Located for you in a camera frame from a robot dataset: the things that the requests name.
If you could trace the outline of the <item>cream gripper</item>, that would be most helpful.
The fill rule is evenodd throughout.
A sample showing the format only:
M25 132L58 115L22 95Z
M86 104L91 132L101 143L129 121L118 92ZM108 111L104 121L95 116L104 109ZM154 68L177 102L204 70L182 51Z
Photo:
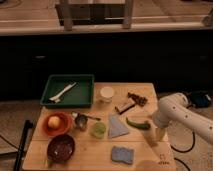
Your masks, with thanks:
M156 146L163 140L165 134L166 130L164 128L152 128L146 134L146 140L150 146Z

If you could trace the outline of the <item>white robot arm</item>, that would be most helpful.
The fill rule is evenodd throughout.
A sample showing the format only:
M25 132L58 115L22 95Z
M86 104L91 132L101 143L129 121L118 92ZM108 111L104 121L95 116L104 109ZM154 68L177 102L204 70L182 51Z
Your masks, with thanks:
M151 115L155 125L155 140L161 141L171 121L178 121L213 145L213 120L187 108L189 100L183 93L174 93L160 98L157 109Z

